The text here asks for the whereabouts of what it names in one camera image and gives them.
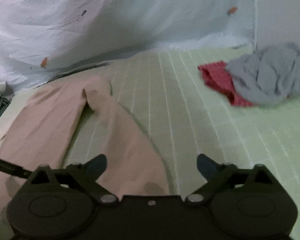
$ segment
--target red garment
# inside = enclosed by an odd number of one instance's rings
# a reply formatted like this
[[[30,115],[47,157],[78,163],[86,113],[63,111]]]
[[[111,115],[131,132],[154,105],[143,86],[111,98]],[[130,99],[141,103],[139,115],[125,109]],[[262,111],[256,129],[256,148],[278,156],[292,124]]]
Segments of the red garment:
[[[209,64],[199,65],[202,78],[206,86],[224,94],[232,106],[253,106],[253,104],[234,90],[232,78],[225,70],[227,64],[224,61],[217,61]]]

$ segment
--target wall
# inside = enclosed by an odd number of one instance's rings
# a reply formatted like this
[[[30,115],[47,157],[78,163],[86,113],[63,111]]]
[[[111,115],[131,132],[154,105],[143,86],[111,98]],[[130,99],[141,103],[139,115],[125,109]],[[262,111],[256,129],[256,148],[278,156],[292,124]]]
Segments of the wall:
[[[258,48],[293,41],[300,46],[300,0],[258,0]]]

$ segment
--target mattress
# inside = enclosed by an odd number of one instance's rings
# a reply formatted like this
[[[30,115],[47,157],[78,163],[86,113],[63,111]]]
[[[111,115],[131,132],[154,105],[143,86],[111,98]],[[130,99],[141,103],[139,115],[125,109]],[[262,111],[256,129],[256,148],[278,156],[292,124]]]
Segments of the mattress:
[[[298,206],[292,236],[300,239],[300,98],[273,107],[232,107],[204,85],[197,69],[199,64],[228,61],[244,53],[251,49],[139,53],[76,75],[109,79],[113,97],[162,156],[172,194],[185,197],[206,182],[196,169],[199,153],[239,168],[265,164]],[[16,95],[0,125],[16,116],[35,91]],[[105,135],[98,116],[86,107],[63,165],[84,163],[98,155]]]

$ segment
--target white fabric backdrop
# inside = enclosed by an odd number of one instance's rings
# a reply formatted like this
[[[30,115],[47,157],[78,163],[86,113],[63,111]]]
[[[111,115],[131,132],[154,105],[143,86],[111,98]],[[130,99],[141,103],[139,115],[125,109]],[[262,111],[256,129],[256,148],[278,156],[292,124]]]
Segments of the white fabric backdrop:
[[[255,44],[255,2],[0,0],[0,81],[34,87],[75,66],[153,47]]]

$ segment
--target grid pattern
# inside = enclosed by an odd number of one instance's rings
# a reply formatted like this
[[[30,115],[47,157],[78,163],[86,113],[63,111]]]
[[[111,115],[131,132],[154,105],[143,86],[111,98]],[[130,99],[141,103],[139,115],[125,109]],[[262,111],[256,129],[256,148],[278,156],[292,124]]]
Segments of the grid pattern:
[[[232,107],[204,85],[197,70],[199,64],[250,52],[243,47],[140,53],[85,73],[111,81],[113,96],[161,154],[172,194],[184,197],[205,183],[196,169],[199,153],[239,168],[263,163],[298,206],[293,236],[300,239],[300,98],[274,107]],[[98,155],[106,134],[85,108],[64,165]]]

